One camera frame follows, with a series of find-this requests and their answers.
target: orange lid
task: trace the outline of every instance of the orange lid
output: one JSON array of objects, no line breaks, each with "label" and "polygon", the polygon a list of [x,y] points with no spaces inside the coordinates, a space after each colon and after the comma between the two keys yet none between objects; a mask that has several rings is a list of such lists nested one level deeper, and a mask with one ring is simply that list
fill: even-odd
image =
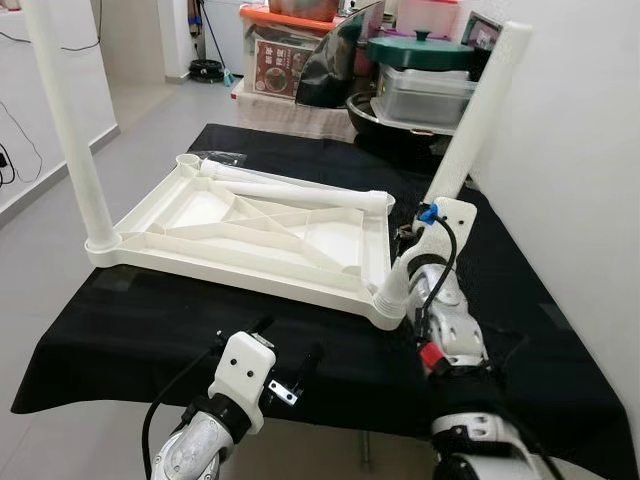
[{"label": "orange lid", "polygon": [[240,16],[253,18],[254,20],[264,20],[282,25],[292,25],[295,27],[311,28],[323,32],[330,32],[344,20],[342,17],[334,17],[333,22],[319,22],[317,20],[309,20],[308,18],[290,17],[288,15],[280,15],[271,13],[266,5],[253,7],[245,5],[240,8]]}]

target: black tablecloth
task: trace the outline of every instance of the black tablecloth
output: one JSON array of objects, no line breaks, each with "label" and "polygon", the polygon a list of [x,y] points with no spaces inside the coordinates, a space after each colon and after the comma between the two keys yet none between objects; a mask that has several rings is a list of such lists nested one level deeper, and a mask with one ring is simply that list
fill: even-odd
[{"label": "black tablecloth", "polygon": [[[351,145],[207,126],[192,150],[247,154],[245,167],[397,200],[390,229],[406,223],[431,179],[391,166]],[[610,479],[637,479],[624,408],[505,227],[479,192],[458,275],[481,325],[521,332],[529,341],[504,367],[509,406],[550,452]],[[311,346],[326,351],[295,409],[274,402],[267,416],[400,435],[426,436],[426,381],[403,324],[385,333],[334,310],[130,266],[96,269],[38,343],[12,411],[29,413],[84,400],[151,401],[210,343],[266,313],[265,336],[277,345],[277,371],[291,379]],[[484,328],[500,365],[518,339]],[[167,401],[186,405],[212,381],[203,364]]]}]

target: green lid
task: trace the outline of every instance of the green lid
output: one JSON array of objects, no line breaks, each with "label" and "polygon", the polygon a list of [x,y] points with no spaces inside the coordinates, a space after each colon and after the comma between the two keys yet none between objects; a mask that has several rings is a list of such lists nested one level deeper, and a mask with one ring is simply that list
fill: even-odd
[{"label": "green lid", "polygon": [[413,37],[379,37],[369,40],[367,53],[374,62],[396,68],[444,72],[469,70],[474,50],[466,45],[427,39],[429,32],[416,30]]}]

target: red component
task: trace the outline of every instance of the red component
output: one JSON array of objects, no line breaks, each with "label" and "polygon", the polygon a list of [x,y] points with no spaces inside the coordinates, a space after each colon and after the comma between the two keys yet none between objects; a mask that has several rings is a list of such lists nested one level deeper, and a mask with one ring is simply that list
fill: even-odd
[{"label": "red component", "polygon": [[444,358],[444,353],[440,351],[435,343],[430,342],[420,350],[420,358],[429,370],[433,370],[436,363]]}]

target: white wall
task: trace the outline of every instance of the white wall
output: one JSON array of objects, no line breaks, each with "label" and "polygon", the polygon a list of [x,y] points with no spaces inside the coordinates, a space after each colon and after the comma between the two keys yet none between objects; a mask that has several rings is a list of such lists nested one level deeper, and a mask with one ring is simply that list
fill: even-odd
[{"label": "white wall", "polygon": [[473,176],[625,404],[640,453],[640,3],[472,7],[535,29]]},{"label": "white wall", "polygon": [[157,0],[164,73],[170,78],[182,78],[189,73],[194,57],[193,40],[189,32],[185,0]]},{"label": "white wall", "polygon": [[[124,83],[164,83],[156,0],[103,2],[101,48],[107,75]],[[100,0],[91,4],[98,23]]]},{"label": "white wall", "polygon": [[[61,45],[78,48],[95,42],[96,30],[88,0],[56,0],[56,8],[51,11]],[[0,30],[17,38],[28,38],[22,12],[0,14]],[[116,126],[100,48],[63,52],[63,58],[76,107],[83,120],[85,138],[93,143]],[[0,65],[0,100],[7,105],[43,157],[40,182],[63,164],[64,156],[32,46],[0,38]],[[0,142],[9,151],[21,176],[25,180],[34,178],[39,159],[2,108]],[[2,173],[6,179],[9,170],[5,168]],[[31,187],[33,184],[18,180],[1,187],[0,212]]]}]

